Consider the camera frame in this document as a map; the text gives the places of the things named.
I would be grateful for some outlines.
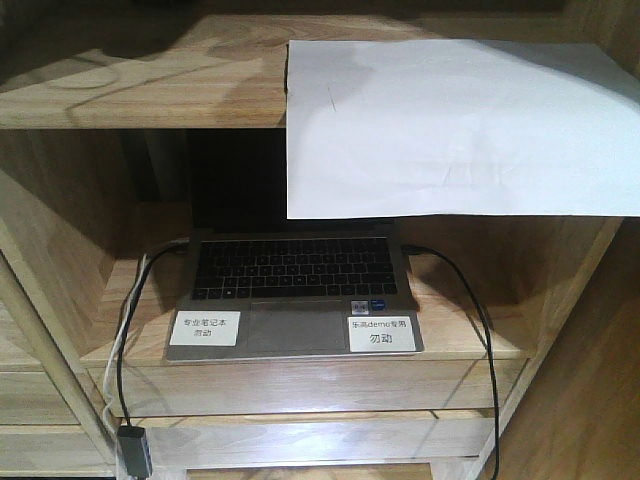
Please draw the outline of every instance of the laptop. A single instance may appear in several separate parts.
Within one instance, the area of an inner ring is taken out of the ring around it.
[[[194,231],[167,360],[423,350],[392,222],[288,220],[285,129],[186,135]]]

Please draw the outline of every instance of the black cable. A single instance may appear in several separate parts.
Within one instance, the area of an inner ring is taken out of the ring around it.
[[[144,284],[147,281],[147,277],[149,276],[149,272],[151,272],[151,267],[155,263],[155,261],[160,258],[162,255],[168,252],[179,252],[186,249],[185,244],[174,244],[169,247],[166,247],[157,253],[155,253],[144,266],[144,270],[142,271],[142,276],[140,279],[140,284],[138,288],[131,293],[131,307],[129,308],[129,315],[123,321],[125,322],[124,328],[122,330],[122,338],[120,340],[120,346],[118,347],[118,358],[116,361],[116,382],[118,385],[118,397],[120,399],[120,406],[122,407],[122,413],[124,414],[124,419],[127,422],[128,426],[131,426],[131,417],[129,416],[129,410],[127,409],[127,405],[124,401],[124,393],[122,388],[122,361],[124,359],[124,349],[125,344],[127,342],[127,334],[129,333],[129,327],[131,326],[131,320],[133,319],[133,314],[136,311],[136,307],[138,306],[138,301],[140,300],[140,295],[142,294],[142,289],[144,288]]]
[[[482,308],[482,305],[480,304],[478,297],[476,297],[475,293],[473,293],[473,290],[471,289],[471,285],[469,285],[469,282],[467,281],[464,274],[462,273],[462,270],[460,270],[460,268],[458,268],[458,266],[454,263],[454,261],[451,260],[449,257],[447,257],[445,254],[439,252],[438,250],[434,250],[433,248],[421,247],[416,245],[403,245],[402,252],[405,255],[420,255],[422,253],[428,253],[431,255],[435,255],[436,257],[448,263],[449,266],[453,268],[453,270],[456,272],[456,274],[462,281],[464,288],[467,290],[467,293],[469,294],[469,297],[471,297],[471,301],[473,302],[473,305],[475,306],[476,311],[478,312],[478,317],[480,317],[480,321],[482,322],[482,328],[484,329],[487,359],[489,361],[489,373],[491,375],[491,389],[493,391],[493,416],[494,416],[494,439],[495,439],[496,460],[495,460],[493,475],[491,476],[491,480],[496,480],[498,478],[498,472],[500,471],[500,421],[499,421],[499,406],[498,406],[498,381],[496,379],[496,370],[493,362],[493,346],[491,344],[491,332],[489,330],[488,314],[485,311],[485,309]]]

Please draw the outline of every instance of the laptop screen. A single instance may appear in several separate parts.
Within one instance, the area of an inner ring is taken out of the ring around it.
[[[193,223],[216,232],[352,229],[373,220],[287,220],[286,130],[187,130]]]

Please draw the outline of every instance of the white label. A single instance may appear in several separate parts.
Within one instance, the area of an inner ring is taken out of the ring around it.
[[[415,352],[409,317],[349,317],[352,352]]]
[[[232,347],[239,325],[240,312],[178,312],[169,345]]]

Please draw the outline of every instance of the touchpad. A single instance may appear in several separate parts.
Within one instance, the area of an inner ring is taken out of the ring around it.
[[[252,352],[344,350],[340,301],[251,304],[248,348]]]

